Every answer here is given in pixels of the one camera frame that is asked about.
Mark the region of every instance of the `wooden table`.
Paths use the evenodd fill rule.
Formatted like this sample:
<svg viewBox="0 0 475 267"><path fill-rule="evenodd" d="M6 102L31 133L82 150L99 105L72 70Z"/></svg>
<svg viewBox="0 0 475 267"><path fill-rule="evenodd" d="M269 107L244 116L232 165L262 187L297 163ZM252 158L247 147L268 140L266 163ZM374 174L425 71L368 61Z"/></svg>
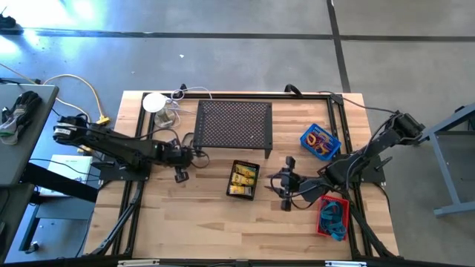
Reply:
<svg viewBox="0 0 475 267"><path fill-rule="evenodd" d="M142 91L125 91L122 96L115 131L133 136L140 110ZM345 97L363 103L360 93ZM188 169L190 180L177 184L174 169L154 166L145 190L137 226L134 258L195 258L195 259L262 259L262 260L322 260L350 259L348 241L336 242L315 233L317 205L308 210L280 210L278 196L264 188L268 174L280 170L286 156L294 156L295 172L315 175L325 163L302 148L299 137L317 123L330 131L327 103L321 100L272 101L273 150L264 159L262 150L205 148L211 162L207 168ZM180 101L182 109L197 110L196 99ZM345 103L345 111L354 149L364 146L370 138L366 110ZM194 131L195 115L181 112L180 138ZM145 116L148 125L149 116ZM339 136L341 123L338 109L335 117ZM155 139L170 140L172 133L159 132ZM261 166L254 201L227 197L226 185L232 162L248 160ZM85 253L93 251L107 236L117 221L124 182L111 182L103 188L96 202ZM367 221L387 248L398 254L390 213L383 193L374 185L362 185L361 193ZM297 200L297 205L306 202ZM363 253L361 231L355 229L358 247ZM122 237L125 247L128 225Z"/></svg>

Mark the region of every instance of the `gray floor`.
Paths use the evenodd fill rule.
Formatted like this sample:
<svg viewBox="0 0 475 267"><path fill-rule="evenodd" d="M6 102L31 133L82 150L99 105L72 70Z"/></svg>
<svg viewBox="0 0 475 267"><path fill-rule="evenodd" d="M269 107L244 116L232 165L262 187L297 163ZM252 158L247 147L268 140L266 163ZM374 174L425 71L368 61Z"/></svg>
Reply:
<svg viewBox="0 0 475 267"><path fill-rule="evenodd" d="M51 0L30 4L30 9L25 9L20 1L12 1L5 14L15 16L23 27L331 33L323 0ZM334 0L334 5L341 34L475 35L472 1ZM368 105L409 112L431 126L460 105L475 100L475 43L343 42L342 46L351 91L363 93ZM0 54L2 63L31 77L44 80L61 73L84 77L96 87L105 112L112 118L117 114L123 90L171 90L181 83L210 90L267 91L282 91L285 84L293 83L303 91L341 92L333 41L79 38L29 33L0 36ZM12 75L0 69L0 76ZM63 99L81 106L93 118L99 116L94 98L84 85L72 79L55 84ZM55 109L63 114L76 113L59 103ZM387 114L371 111L368 116L375 130ZM75 153L50 138L54 119L50 115L35 157ZM398 147L386 155L394 158L385 172L401 255L414 260L473 265L475 213L441 219L433 215L434 208L450 204L450 197L432 148ZM475 182L466 186L475 189ZM14 245L7 260L75 255L82 241L80 234L68 243L63 239L71 229L84 232L86 221L51 222L42 221L44 228L36 233L41 251L24 255Z"/></svg>

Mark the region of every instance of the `yellow snack package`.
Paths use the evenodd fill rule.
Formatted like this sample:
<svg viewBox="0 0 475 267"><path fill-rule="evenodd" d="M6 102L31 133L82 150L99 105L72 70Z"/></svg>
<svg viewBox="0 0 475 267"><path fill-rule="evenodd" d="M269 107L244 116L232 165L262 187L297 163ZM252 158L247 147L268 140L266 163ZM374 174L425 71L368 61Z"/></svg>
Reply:
<svg viewBox="0 0 475 267"><path fill-rule="evenodd" d="M231 182L237 183L240 185L254 185L254 179L252 178L247 178L244 175L241 174L232 174Z"/></svg>
<svg viewBox="0 0 475 267"><path fill-rule="evenodd" d="M252 196L252 188L247 187L247 186L230 185L229 194L240 194L240 195L245 195L245 196Z"/></svg>
<svg viewBox="0 0 475 267"><path fill-rule="evenodd" d="M246 166L236 164L235 165L235 172L237 172L239 174L242 174L242 175L244 175L245 177L248 177L248 178L255 178L255 169L254 168L250 168L250 167L246 167Z"/></svg>

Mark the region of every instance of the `perforated metal tray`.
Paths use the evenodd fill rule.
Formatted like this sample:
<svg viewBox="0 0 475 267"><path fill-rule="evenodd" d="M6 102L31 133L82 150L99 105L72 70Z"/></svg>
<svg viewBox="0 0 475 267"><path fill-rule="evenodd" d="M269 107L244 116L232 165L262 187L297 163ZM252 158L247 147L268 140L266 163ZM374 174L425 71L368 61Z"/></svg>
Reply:
<svg viewBox="0 0 475 267"><path fill-rule="evenodd" d="M267 155L272 150L272 103L200 100L193 144L264 149Z"/></svg>

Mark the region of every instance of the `red plastic bin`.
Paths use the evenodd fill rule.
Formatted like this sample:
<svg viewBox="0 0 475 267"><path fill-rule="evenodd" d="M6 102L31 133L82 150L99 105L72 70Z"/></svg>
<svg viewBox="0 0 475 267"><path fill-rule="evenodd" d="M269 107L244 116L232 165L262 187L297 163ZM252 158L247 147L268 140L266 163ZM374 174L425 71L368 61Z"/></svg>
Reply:
<svg viewBox="0 0 475 267"><path fill-rule="evenodd" d="M324 200L330 200L330 201L336 201L336 202L339 202L341 203L341 206L343 207L343 225L344 227L347 229L347 234L344 235L343 237L343 240L346 240L347 239L347 235L348 235L348 219L350 218L349 217L349 212L350 212L350 202L348 200L344 200L344 199L341 199L341 198L337 198L337 197L331 197L331 196L321 196L319 199L318 199L318 215L317 215L317 234L321 234L321 235L324 235L325 237L331 237L331 235L325 233L321 228L320 228L320 213L321 213L321 209L323 208L323 201Z"/></svg>

